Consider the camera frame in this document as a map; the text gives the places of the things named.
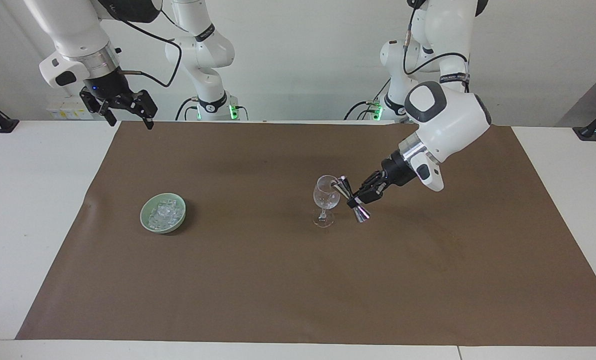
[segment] wine glass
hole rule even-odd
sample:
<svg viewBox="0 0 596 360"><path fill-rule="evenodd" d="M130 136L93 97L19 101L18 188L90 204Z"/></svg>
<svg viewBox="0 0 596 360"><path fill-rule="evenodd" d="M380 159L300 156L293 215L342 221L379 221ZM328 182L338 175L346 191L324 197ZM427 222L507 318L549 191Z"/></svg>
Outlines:
<svg viewBox="0 0 596 360"><path fill-rule="evenodd" d="M313 189L313 201L320 208L313 213L313 223L321 228L334 223L334 214L330 209L336 207L340 201L340 193L332 187L332 182L335 181L335 176L323 175L318 178Z"/></svg>

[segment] light green bowl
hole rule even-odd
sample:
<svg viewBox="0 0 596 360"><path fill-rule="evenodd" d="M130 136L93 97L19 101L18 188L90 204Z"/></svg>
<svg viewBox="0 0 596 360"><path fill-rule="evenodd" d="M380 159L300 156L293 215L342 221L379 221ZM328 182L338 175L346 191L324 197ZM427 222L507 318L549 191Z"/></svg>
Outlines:
<svg viewBox="0 0 596 360"><path fill-rule="evenodd" d="M152 214L152 211L154 209L158 208L158 203L160 203L163 200L175 200L177 203L182 204L182 216L180 216L179 221L177 221L177 223L174 223L171 227L163 228L163 230L154 230L147 226L147 224L149 224L149 216ZM151 231L152 233L167 234L179 228L183 221L185 221L186 214L187 205L185 204L185 200L183 198L174 193L161 193L150 198L142 206L142 209L140 210L140 224L142 224L143 228Z"/></svg>

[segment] glass base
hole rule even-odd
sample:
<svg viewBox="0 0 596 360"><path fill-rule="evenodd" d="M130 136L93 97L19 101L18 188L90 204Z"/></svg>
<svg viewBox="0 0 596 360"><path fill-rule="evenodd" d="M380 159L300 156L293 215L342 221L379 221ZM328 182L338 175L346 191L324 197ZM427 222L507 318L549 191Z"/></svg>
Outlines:
<svg viewBox="0 0 596 360"><path fill-rule="evenodd" d="M323 210L318 209L314 210L312 219L313 223L319 228L327 228L334 223L336 218L334 217L334 213L331 210L325 210L323 214Z"/></svg>

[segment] tabletop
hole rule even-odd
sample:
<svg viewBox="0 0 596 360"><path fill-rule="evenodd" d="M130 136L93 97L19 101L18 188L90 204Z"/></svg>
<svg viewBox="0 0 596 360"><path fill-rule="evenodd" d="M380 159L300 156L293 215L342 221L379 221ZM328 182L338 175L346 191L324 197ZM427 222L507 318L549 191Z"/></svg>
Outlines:
<svg viewBox="0 0 596 360"><path fill-rule="evenodd" d="M0 134L0 359L596 359L596 347L12 340L116 130L98 121L22 121ZM596 275L596 143L566 128L513 131Z"/></svg>

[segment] bowl of ice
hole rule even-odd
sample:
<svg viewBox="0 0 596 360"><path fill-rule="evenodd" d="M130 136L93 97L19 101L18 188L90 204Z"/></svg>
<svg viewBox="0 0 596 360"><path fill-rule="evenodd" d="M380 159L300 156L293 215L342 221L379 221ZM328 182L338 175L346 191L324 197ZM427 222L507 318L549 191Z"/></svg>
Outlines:
<svg viewBox="0 0 596 360"><path fill-rule="evenodd" d="M186 209L185 201L177 194L157 194L142 206L140 223L152 233L170 233L185 220Z"/></svg>

